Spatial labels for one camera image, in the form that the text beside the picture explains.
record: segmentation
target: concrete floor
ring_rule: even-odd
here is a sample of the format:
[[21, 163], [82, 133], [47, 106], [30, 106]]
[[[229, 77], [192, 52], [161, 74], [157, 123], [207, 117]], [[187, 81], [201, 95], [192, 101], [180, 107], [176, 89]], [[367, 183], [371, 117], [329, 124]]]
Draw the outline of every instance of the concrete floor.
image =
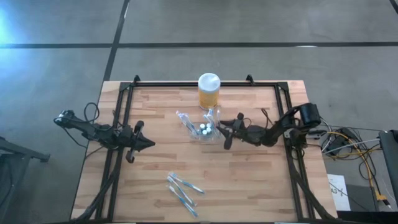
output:
[[[0, 1], [0, 44], [112, 43], [123, 0]], [[388, 0], [131, 0], [121, 43], [385, 42], [398, 39]], [[40, 152], [12, 203], [10, 223], [68, 220], [85, 151], [52, 118], [96, 102], [110, 48], [0, 49], [0, 136]], [[398, 47], [119, 49], [110, 80], [304, 80], [330, 123], [397, 129]], [[79, 142], [86, 142], [72, 131]], [[364, 139], [377, 136], [361, 131]], [[383, 194], [391, 184], [375, 152]], [[330, 174], [367, 186], [358, 161], [325, 160]]]

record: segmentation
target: cable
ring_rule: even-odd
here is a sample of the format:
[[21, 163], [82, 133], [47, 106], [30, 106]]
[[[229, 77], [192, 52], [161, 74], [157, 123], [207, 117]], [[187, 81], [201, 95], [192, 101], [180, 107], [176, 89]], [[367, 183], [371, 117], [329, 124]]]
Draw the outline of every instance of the cable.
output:
[[12, 186], [14, 185], [14, 184], [13, 184], [13, 180], [12, 180], [11, 165], [10, 165], [10, 163], [9, 163], [8, 161], [5, 161], [5, 163], [7, 164], [8, 171], [9, 171], [9, 175], [10, 175], [10, 187], [8, 188], [8, 191], [7, 191], [6, 195], [4, 196], [4, 198], [3, 198], [3, 199], [1, 200], [1, 202], [0, 202], [0, 208], [2, 207], [2, 205], [4, 204], [4, 202], [6, 201], [6, 199], [8, 198], [8, 195], [9, 195], [10, 192], [11, 192]]
[[346, 126], [337, 126], [337, 125], [329, 125], [334, 128], [351, 128], [351, 129], [357, 129], [357, 130], [365, 130], [365, 131], [384, 131], [381, 129], [372, 129], [372, 128], [355, 128], [355, 127], [346, 127]]
[[[378, 145], [380, 145], [380, 144], [377, 144], [377, 145], [375, 145], [375, 146], [372, 146], [369, 150], [374, 150], [373, 148], [376, 147], [376, 146], [378, 146]], [[375, 176], [376, 176], [376, 167], [374, 166], [374, 163], [373, 163], [373, 160], [372, 160], [372, 157], [370, 156], [370, 154], [368, 154], [366, 160], [367, 160], [368, 158], [370, 158], [371, 164], [372, 164], [373, 169], [374, 169], [374, 173], [373, 173], [373, 171], [371, 170], [372, 178], [374, 178], [375, 183], [376, 183], [377, 190], [380, 192], [379, 185], [378, 185], [377, 180], [376, 180], [376, 178], [375, 178]], [[364, 178], [365, 180], [368, 180], [368, 178], [366, 178], [366, 177], [362, 174], [362, 171], [361, 171], [361, 166], [362, 166], [363, 164], [364, 164], [364, 162], [362, 162], [362, 163], [359, 164], [359, 174], [361, 174], [361, 177], [362, 177], [362, 178]]]
[[[321, 117], [321, 120], [328, 126], [329, 132], [332, 132], [332, 128], [330, 127], [330, 125], [322, 117]], [[327, 139], [328, 139], [328, 143], [326, 143], [326, 146], [321, 149], [321, 152], [323, 152], [329, 146], [330, 141], [331, 141], [331, 136], [329, 135], [327, 137]]]
[[271, 119], [269, 119], [268, 117], [268, 112], [266, 111], [266, 109], [261, 108], [261, 112], [266, 116], [267, 118], [267, 124], [266, 124], [266, 129], [268, 128], [268, 122], [270, 122], [271, 125], [274, 125], [274, 123], [272, 123]]
[[386, 182], [384, 181], [384, 179], [382, 178], [381, 180], [383, 181], [384, 186], [386, 187], [386, 192], [387, 192], [388, 196], [390, 196], [390, 198], [391, 198], [395, 203], [397, 203], [396, 199], [395, 199], [395, 198], [390, 194], [390, 192], [388, 191], [388, 189], [387, 189], [387, 184], [386, 184]]
[[68, 136], [69, 136], [78, 146], [87, 148], [86, 146], [84, 146], [84, 145], [78, 143], [78, 142], [76, 141], [76, 139], [75, 139], [74, 137], [72, 137], [72, 135], [70, 135], [70, 133], [68, 132], [68, 130], [66, 130], [65, 128], [62, 128], [62, 129], [68, 134]]
[[318, 147], [321, 147], [320, 145], [317, 145], [317, 144], [308, 144], [308, 143], [307, 143], [307, 145], [308, 145], [308, 146], [318, 146]]
[[[97, 116], [94, 116], [93, 119], [88, 119], [88, 118], [87, 118], [87, 108], [88, 108], [89, 105], [94, 105], [94, 107], [95, 107], [95, 114], [96, 114]], [[110, 126], [110, 127], [107, 128], [107, 129], [101, 129], [101, 128], [97, 128], [96, 126], [94, 126], [94, 125], [91, 124], [91, 122], [94, 122], [94, 121], [97, 120], [97, 119], [99, 118], [99, 116], [100, 116], [100, 109], [98, 108], [98, 105], [97, 105], [96, 103], [93, 103], [93, 102], [87, 103], [86, 106], [85, 106], [85, 109], [83, 110], [83, 114], [84, 114], [84, 117], [85, 117], [85, 120], [84, 120], [84, 121], [82, 121], [82, 120], [77, 120], [77, 119], [65, 118], [65, 117], [54, 118], [53, 121], [54, 121], [54, 123], [56, 123], [56, 122], [55, 122], [56, 119], [65, 119], [65, 120], [74, 121], [74, 122], [77, 122], [77, 123], [88, 123], [88, 124], [90, 124], [91, 127], [93, 127], [93, 128], [94, 128], [95, 130], [97, 130], [97, 131], [109, 131], [110, 129], [113, 128], [113, 126]], [[84, 146], [84, 145], [78, 143], [78, 142], [76, 141], [76, 139], [75, 139], [74, 137], [72, 137], [72, 135], [71, 135], [65, 128], [62, 127], [62, 129], [68, 134], [68, 136], [69, 136], [78, 146], [87, 148], [86, 146]]]
[[[333, 131], [328, 132], [328, 133], [331, 133], [331, 134], [341, 134], [341, 133], [336, 133], [336, 132], [333, 132]], [[337, 151], [337, 150], [339, 150], [339, 149], [343, 149], [343, 148], [345, 148], [345, 147], [356, 146], [356, 145], [358, 145], [358, 144], [362, 144], [362, 143], [366, 143], [366, 142], [372, 142], [372, 141], [380, 141], [380, 139], [372, 139], [372, 140], [366, 140], [366, 141], [351, 143], [351, 144], [348, 144], [348, 145], [345, 145], [345, 146], [341, 146], [341, 147], [338, 147], [338, 148], [336, 148], [336, 149], [333, 149], [333, 150], [330, 150], [330, 151], [327, 151], [327, 152], [323, 152], [323, 154], [327, 154], [327, 153], [330, 153], [330, 152], [334, 152], [334, 151]]]
[[294, 151], [296, 152], [297, 158], [294, 158], [294, 157], [293, 157], [293, 154], [292, 154], [292, 158], [295, 159], [295, 160], [297, 160], [297, 159], [299, 158], [299, 156], [300, 156], [300, 157], [304, 157], [304, 155], [305, 155], [305, 151], [304, 151], [303, 148], [300, 148], [299, 151], [298, 151], [297, 149], [294, 149]]
[[[330, 145], [334, 144], [335, 141], [337, 141], [337, 140], [338, 140], [338, 138], [335, 137], [335, 139], [331, 142]], [[349, 153], [352, 153], [352, 152], [353, 152], [353, 147], [351, 147], [350, 150], [349, 150]], [[339, 156], [339, 153], [340, 153], [340, 151], [338, 151], [337, 153], [335, 153], [335, 156]], [[337, 159], [345, 159], [345, 158], [347, 158], [347, 157], [349, 157], [349, 156], [340, 156], [340, 157], [337, 158]]]
[[352, 152], [352, 153], [346, 153], [346, 154], [337, 155], [337, 156], [331, 156], [331, 157], [335, 158], [335, 159], [341, 159], [340, 156], [352, 156], [352, 155], [359, 155], [359, 154], [365, 155], [367, 153], [370, 153], [370, 152], [373, 152], [373, 151], [376, 151], [376, 150], [379, 150], [379, 149], [370, 149], [370, 150], [367, 150], [365, 153], [363, 153], [363, 152]]
[[[358, 152], [361, 152], [361, 151], [358, 149], [358, 147], [357, 147], [357, 144], [358, 144], [358, 143], [361, 143], [361, 142], [358, 142], [357, 144], [354, 144], [354, 143], [352, 142], [352, 140], [351, 140], [349, 137], [347, 137], [346, 135], [341, 134], [341, 133], [337, 133], [337, 132], [333, 132], [333, 131], [332, 131], [332, 132], [329, 132], [329, 134], [337, 134], [337, 135], [340, 135], [340, 136], [344, 137], [345, 139], [348, 140], [349, 143], [351, 143], [351, 144], [354, 146], [354, 148], [355, 148]], [[369, 167], [369, 164], [368, 164], [367, 160], [366, 160], [365, 157], [363, 156], [363, 154], [361, 154], [360, 156], [361, 156], [362, 159], [364, 160], [365, 165], [366, 165], [366, 169], [368, 170], [369, 184], [370, 184], [371, 190], [372, 190], [372, 192], [373, 192], [373, 189], [372, 189], [373, 183], [372, 183], [372, 178], [371, 178], [371, 177], [372, 177], [372, 175], [371, 175], [371, 169], [370, 169], [370, 167]], [[375, 210], [377, 211], [377, 205], [376, 205], [376, 202], [374, 201], [374, 198], [373, 198], [373, 203], [374, 203], [374, 208], [375, 208]]]
[[342, 190], [338, 189], [336, 186], [334, 186], [331, 182], [329, 182], [329, 184], [334, 187], [337, 191], [339, 191], [340, 193], [342, 193], [343, 195], [347, 196], [350, 200], [352, 200], [355, 204], [359, 205], [361, 208], [363, 208], [365, 211], [370, 212], [367, 208], [365, 208], [364, 206], [362, 206], [360, 203], [358, 203], [357, 201], [355, 201], [352, 197], [348, 196], [348, 194], [344, 193]]
[[248, 125], [248, 126], [250, 126], [250, 125], [251, 125], [251, 119], [250, 119], [250, 118], [243, 118], [243, 121], [244, 121], [245, 119], [248, 119], [248, 120], [250, 121], [250, 124]]
[[87, 156], [85, 157], [85, 160], [86, 160], [89, 156], [91, 156], [92, 154], [98, 152], [100, 149], [102, 149], [102, 148], [104, 148], [104, 147], [105, 147], [105, 146], [101, 146], [101, 147], [95, 149], [94, 151], [92, 151], [91, 153], [87, 154]]

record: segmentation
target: black robotic arm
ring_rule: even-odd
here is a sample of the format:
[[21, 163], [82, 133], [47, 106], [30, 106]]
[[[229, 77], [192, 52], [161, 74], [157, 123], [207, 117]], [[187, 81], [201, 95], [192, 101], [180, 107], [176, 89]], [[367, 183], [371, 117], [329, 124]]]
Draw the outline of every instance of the black robotic arm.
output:
[[138, 121], [134, 130], [130, 125], [115, 128], [108, 124], [91, 124], [89, 121], [83, 121], [75, 116], [72, 110], [64, 110], [54, 123], [63, 129], [77, 129], [82, 132], [82, 136], [89, 141], [97, 141], [108, 149], [117, 149], [119, 147], [130, 147], [126, 159], [128, 162], [134, 162], [134, 151], [141, 151], [147, 147], [155, 145], [155, 142], [147, 139], [142, 134], [144, 127], [143, 121]]
[[[297, 112], [300, 112], [301, 119], [294, 117]], [[278, 138], [283, 134], [290, 139], [292, 147], [305, 148], [307, 146], [306, 134], [311, 128], [321, 123], [318, 108], [312, 103], [293, 107], [269, 129], [258, 125], [245, 127], [243, 119], [244, 115], [239, 113], [234, 120], [220, 121], [224, 127], [218, 126], [217, 129], [226, 138], [225, 149], [231, 148], [233, 138], [238, 138], [255, 146], [262, 144], [271, 147], [277, 143]]]

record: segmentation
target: metal stand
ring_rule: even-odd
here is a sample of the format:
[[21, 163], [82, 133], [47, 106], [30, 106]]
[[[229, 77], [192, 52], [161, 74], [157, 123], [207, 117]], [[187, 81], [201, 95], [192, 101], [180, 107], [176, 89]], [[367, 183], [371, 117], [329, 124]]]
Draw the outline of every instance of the metal stand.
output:
[[2, 193], [2, 196], [0, 196], [0, 223], [2, 223], [7, 213], [9, 203], [25, 176], [25, 171], [29, 165], [30, 159], [35, 158], [39, 159], [41, 162], [47, 162], [50, 155], [18, 146], [6, 141], [2, 137], [0, 137], [0, 149], [9, 152], [0, 156], [0, 164], [2, 165], [2, 170], [0, 170], [0, 192]]
[[6, 141], [3, 137], [0, 137], [0, 149], [7, 152], [18, 153], [29, 156], [31, 158], [40, 159], [40, 161], [42, 162], [47, 162], [50, 159], [50, 154], [42, 154], [40, 152], [18, 146], [16, 144]]
[[[128, 90], [127, 102], [126, 102], [126, 109], [124, 112], [124, 118], [123, 118], [122, 125], [125, 126], [128, 124], [130, 108], [131, 108], [132, 92], [133, 92], [135, 83], [138, 80], [139, 80], [139, 78], [135, 78], [133, 83], [129, 83], [129, 82], [128, 83], [126, 83], [126, 82], [120, 83], [118, 101], [116, 103], [115, 115], [114, 115], [114, 119], [113, 119], [113, 127], [114, 128], [118, 125], [120, 111], [121, 111], [121, 107], [122, 107], [123, 95], [124, 95], [124, 92], [127, 90]], [[116, 162], [115, 162], [112, 172], [109, 174], [109, 172], [111, 170], [112, 156], [115, 151], [118, 152], [117, 157], [116, 157]], [[102, 182], [101, 182], [101, 189], [99, 190], [99, 193], [94, 198], [94, 200], [92, 201], [90, 206], [86, 209], [86, 211], [82, 215], [80, 215], [77, 219], [71, 220], [72, 223], [109, 223], [109, 222], [112, 222], [114, 206], [115, 206], [115, 202], [116, 202], [116, 193], [118, 191], [121, 163], [122, 163], [122, 159], [123, 159], [123, 151], [124, 151], [124, 147], [119, 147], [117, 149], [112, 149], [112, 150], [108, 149], [106, 159], [105, 159], [105, 166], [104, 166], [103, 178], [102, 178]], [[102, 218], [104, 197], [111, 186], [112, 186], [112, 189], [111, 189], [111, 196], [110, 196], [109, 207], [108, 207], [108, 214], [107, 214], [106, 218]], [[96, 211], [95, 218], [90, 220], [92, 214], [95, 211]]]

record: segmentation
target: butcher block tabletop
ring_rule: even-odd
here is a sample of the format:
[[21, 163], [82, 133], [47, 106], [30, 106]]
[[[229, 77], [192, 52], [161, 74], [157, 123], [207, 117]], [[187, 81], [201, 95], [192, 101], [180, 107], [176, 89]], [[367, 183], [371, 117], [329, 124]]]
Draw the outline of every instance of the butcher block tabletop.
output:
[[[293, 106], [308, 102], [303, 81], [286, 82]], [[100, 116], [96, 122], [112, 124], [119, 85], [120, 82], [104, 82], [98, 104]], [[252, 124], [265, 126], [266, 117], [261, 108], [267, 110], [271, 121], [279, 119], [273, 87], [221, 87], [218, 102], [223, 120], [234, 119], [241, 112], [245, 118], [250, 118]], [[143, 120], [144, 136], [156, 145], [135, 153], [133, 164], [123, 159], [114, 222], [297, 221], [282, 138], [273, 147], [256, 147], [235, 139], [227, 151], [223, 149], [224, 139], [209, 143], [191, 140], [188, 129], [176, 115], [177, 110], [188, 113], [194, 123], [205, 123], [197, 88], [134, 87], [129, 124], [134, 126]], [[99, 147], [97, 142], [90, 142], [87, 154]], [[102, 149], [84, 162], [72, 218], [81, 215], [98, 193], [105, 158], [106, 150]], [[304, 161], [311, 191], [336, 217], [319, 147], [306, 148]], [[206, 192], [201, 195], [183, 187], [197, 203], [197, 218], [193, 218], [167, 188], [166, 178], [170, 171]], [[104, 215], [109, 195], [110, 190], [104, 204]], [[300, 198], [306, 217], [301, 190]]]

